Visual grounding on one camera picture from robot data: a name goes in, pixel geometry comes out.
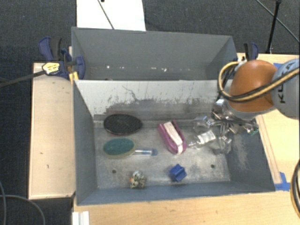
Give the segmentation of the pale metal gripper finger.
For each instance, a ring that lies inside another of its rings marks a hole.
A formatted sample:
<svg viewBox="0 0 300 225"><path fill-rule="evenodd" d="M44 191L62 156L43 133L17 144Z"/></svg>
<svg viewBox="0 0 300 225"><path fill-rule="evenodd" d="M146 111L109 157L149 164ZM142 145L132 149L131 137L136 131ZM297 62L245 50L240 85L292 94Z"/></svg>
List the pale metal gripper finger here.
<svg viewBox="0 0 300 225"><path fill-rule="evenodd" d="M189 148L200 149L209 143L212 143L216 140L216 135L212 130L207 132L195 135L193 139L188 143Z"/></svg>
<svg viewBox="0 0 300 225"><path fill-rule="evenodd" d="M193 129L195 132L206 131L211 126L211 118L208 116L199 116L193 120Z"/></svg>

